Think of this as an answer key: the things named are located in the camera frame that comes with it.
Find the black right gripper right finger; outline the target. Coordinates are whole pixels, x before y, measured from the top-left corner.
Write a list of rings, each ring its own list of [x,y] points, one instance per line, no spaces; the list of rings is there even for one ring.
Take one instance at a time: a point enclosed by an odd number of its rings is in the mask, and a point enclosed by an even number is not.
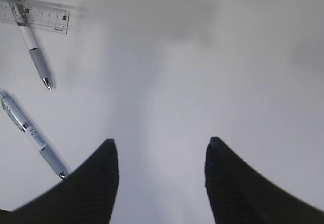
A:
[[[323,211],[276,186],[219,137],[207,146],[205,187],[215,223],[323,223]]]

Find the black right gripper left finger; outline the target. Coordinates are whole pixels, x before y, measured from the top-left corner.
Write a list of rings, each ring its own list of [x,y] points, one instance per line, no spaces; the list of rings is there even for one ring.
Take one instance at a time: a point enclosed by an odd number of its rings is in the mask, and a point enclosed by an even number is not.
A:
[[[105,140],[65,180],[13,211],[1,223],[109,223],[119,185],[118,154]]]

